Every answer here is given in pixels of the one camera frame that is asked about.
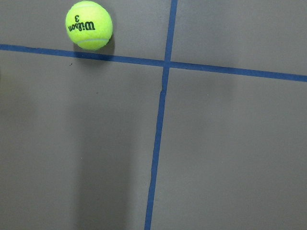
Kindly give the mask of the Wilson 3 tennis ball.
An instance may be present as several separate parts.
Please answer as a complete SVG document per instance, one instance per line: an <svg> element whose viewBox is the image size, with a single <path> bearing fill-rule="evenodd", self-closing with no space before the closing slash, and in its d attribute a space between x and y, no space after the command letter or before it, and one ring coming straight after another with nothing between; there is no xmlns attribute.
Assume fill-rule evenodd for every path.
<svg viewBox="0 0 307 230"><path fill-rule="evenodd" d="M85 50L99 50L113 34L110 14L94 1L80 1L67 12L65 27L68 37Z"/></svg>

